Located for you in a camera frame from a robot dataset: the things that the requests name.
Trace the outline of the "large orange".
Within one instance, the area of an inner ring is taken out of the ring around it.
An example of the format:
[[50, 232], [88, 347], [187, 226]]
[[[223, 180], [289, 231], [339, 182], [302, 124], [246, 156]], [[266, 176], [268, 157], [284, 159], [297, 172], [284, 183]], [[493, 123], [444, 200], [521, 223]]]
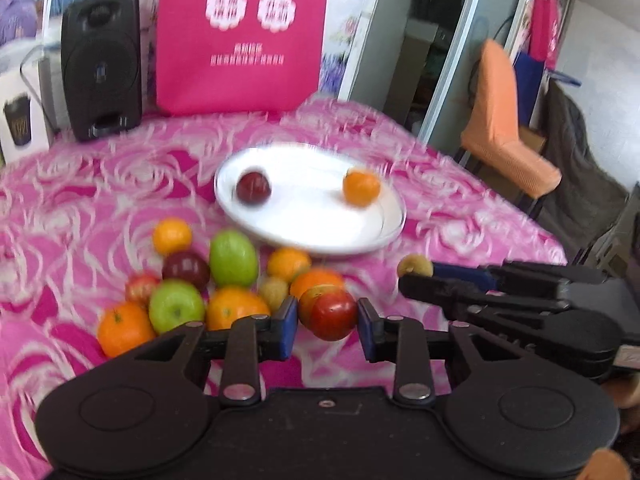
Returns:
[[257, 294], [238, 286], [224, 286], [209, 297], [206, 327], [208, 330], [228, 330], [239, 318], [262, 314], [270, 315], [270, 309]]

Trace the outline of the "white cup box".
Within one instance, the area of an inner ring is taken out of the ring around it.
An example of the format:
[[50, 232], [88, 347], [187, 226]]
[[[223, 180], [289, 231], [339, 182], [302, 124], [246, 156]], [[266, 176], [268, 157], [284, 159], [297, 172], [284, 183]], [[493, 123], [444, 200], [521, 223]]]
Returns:
[[46, 152], [52, 136], [41, 102], [40, 69], [37, 62], [1, 75], [1, 155], [12, 162]]

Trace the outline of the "small yellow orange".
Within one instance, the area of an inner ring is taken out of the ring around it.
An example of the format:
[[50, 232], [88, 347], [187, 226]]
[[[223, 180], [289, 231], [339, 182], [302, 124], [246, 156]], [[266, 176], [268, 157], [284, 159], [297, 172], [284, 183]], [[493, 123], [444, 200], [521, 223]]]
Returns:
[[152, 233], [154, 249], [163, 257], [191, 247], [193, 234], [190, 226], [179, 218], [165, 218], [158, 222]]

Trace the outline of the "round green apple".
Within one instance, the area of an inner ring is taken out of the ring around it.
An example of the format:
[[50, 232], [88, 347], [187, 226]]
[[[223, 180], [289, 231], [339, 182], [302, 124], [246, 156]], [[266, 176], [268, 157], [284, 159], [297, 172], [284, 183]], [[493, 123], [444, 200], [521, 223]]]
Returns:
[[154, 330], [161, 335], [187, 322], [203, 322], [206, 307], [194, 285], [166, 280], [152, 292], [148, 312]]

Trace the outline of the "dark jacket on chair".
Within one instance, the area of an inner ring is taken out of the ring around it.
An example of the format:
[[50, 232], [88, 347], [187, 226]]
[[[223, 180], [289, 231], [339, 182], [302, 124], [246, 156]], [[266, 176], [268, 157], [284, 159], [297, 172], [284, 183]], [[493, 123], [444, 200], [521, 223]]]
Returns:
[[628, 192], [600, 168], [588, 144], [582, 111], [551, 81], [544, 104], [544, 157], [560, 170], [558, 187], [542, 201], [537, 222], [555, 236], [569, 263], [588, 254], [620, 218]]

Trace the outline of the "brown kiwi fruit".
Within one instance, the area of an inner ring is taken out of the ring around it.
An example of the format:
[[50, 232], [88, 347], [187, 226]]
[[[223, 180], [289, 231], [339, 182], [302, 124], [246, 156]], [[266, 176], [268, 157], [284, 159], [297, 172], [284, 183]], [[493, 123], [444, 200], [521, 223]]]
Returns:
[[424, 255], [410, 254], [398, 262], [396, 272], [398, 278], [402, 278], [406, 274], [416, 274], [431, 278], [434, 275], [434, 264]]
[[282, 302], [288, 298], [288, 283], [276, 276], [265, 276], [258, 285], [258, 295], [271, 313], [277, 312]]

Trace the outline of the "dark red apple front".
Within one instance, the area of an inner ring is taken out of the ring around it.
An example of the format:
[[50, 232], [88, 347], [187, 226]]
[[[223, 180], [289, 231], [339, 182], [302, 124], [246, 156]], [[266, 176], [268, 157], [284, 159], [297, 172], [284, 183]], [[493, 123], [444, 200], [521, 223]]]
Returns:
[[247, 171], [239, 178], [235, 194], [243, 204], [257, 206], [269, 200], [271, 186], [263, 172]]

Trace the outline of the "red yellow apple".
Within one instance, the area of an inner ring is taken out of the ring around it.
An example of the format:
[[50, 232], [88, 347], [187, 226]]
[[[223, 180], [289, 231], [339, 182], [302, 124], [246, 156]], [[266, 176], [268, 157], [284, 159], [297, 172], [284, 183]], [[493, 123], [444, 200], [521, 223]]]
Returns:
[[357, 324], [358, 308], [354, 297], [335, 285], [318, 285], [303, 293], [299, 300], [299, 321], [319, 339], [338, 341], [346, 338]]

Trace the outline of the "white round plate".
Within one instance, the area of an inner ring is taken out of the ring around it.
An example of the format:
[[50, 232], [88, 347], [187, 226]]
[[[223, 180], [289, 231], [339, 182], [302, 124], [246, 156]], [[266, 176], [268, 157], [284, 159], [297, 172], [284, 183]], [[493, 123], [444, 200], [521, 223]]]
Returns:
[[[267, 243], [303, 249], [319, 256], [373, 252], [396, 240], [407, 209], [393, 185], [367, 208], [344, 200], [343, 179], [362, 162], [336, 151], [303, 143], [271, 143], [244, 148], [229, 156], [214, 179], [216, 201], [237, 226]], [[257, 170], [271, 194], [250, 206], [236, 196], [242, 174]]]

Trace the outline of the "pink hanging bag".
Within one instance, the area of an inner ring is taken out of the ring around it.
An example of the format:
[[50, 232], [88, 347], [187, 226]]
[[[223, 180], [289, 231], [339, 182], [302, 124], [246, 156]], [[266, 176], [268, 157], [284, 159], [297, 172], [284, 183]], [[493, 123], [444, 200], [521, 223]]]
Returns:
[[556, 66], [560, 36], [558, 0], [534, 0], [528, 54], [549, 70]]

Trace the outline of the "oblong green apple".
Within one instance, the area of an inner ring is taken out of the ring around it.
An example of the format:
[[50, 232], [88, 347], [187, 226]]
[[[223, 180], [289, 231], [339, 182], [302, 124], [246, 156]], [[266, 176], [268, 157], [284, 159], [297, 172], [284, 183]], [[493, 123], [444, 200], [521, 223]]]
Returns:
[[220, 230], [210, 241], [209, 269], [217, 287], [252, 287], [259, 274], [257, 250], [242, 232]]

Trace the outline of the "small red apple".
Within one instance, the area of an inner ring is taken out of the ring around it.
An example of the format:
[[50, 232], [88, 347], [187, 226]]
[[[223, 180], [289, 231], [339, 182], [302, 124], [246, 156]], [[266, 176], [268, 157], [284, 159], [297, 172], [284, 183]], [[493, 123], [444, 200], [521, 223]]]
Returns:
[[152, 293], [160, 284], [160, 278], [153, 273], [138, 273], [131, 275], [125, 286], [125, 298], [127, 301], [140, 304], [146, 308], [149, 305]]

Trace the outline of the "orange chair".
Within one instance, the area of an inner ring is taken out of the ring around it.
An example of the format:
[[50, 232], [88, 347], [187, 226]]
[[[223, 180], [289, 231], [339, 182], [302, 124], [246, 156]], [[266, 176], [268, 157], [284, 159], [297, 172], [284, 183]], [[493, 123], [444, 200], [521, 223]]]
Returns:
[[520, 138], [514, 68], [503, 46], [492, 39], [480, 51], [476, 97], [460, 144], [533, 200], [561, 182], [560, 170]]

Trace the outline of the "dark red plum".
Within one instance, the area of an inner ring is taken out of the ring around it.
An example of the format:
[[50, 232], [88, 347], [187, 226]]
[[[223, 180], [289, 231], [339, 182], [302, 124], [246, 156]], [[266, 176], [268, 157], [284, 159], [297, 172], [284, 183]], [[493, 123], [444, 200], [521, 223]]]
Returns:
[[210, 280], [210, 269], [208, 263], [197, 252], [182, 250], [164, 258], [162, 278], [185, 281], [198, 290], [205, 290]]

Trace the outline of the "magenta tote bag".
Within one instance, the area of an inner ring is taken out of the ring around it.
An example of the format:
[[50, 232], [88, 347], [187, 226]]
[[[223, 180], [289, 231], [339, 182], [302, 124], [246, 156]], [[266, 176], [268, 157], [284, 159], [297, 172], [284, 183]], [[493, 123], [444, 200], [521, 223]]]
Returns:
[[326, 0], [160, 0], [166, 113], [287, 112], [319, 88]]

